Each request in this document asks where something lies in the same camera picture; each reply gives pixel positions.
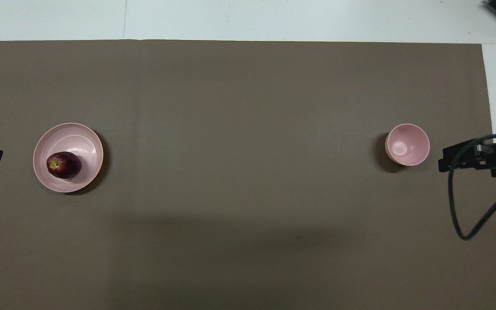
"pink plate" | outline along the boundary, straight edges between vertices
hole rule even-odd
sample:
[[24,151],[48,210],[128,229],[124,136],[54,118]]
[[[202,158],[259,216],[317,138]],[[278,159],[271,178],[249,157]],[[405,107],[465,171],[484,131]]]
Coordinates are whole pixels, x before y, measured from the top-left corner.
[[[68,151],[81,161],[81,170],[73,178],[59,179],[47,170],[47,158]],[[41,137],[34,151],[34,171],[39,181],[55,192],[75,192],[88,185],[102,166],[102,143],[89,127],[69,122],[55,126]]]
[[430,140],[417,125],[398,125],[386,137],[386,153],[398,164],[418,165],[428,157],[429,152]]

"white table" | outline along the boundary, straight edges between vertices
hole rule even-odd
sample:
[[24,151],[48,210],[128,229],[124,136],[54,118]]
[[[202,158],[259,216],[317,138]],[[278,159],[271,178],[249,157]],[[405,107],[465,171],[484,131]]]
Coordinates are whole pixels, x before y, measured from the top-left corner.
[[0,0],[0,40],[77,39],[480,43],[496,132],[496,16],[480,0]]

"apple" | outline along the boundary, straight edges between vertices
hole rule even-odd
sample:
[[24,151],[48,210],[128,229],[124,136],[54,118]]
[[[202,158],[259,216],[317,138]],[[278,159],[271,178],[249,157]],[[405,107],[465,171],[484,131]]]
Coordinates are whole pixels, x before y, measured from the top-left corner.
[[81,161],[70,152],[59,152],[48,157],[47,170],[59,179],[69,179],[81,170]]

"brown mat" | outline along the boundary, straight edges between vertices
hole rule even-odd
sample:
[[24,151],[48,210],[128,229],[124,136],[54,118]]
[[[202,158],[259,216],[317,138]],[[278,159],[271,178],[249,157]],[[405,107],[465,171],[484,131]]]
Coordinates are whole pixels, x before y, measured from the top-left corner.
[[[82,195],[32,169],[63,122],[104,143]],[[480,45],[0,42],[0,309],[496,308],[496,214],[461,241],[437,172],[490,128]],[[455,194],[468,232],[496,180]]]

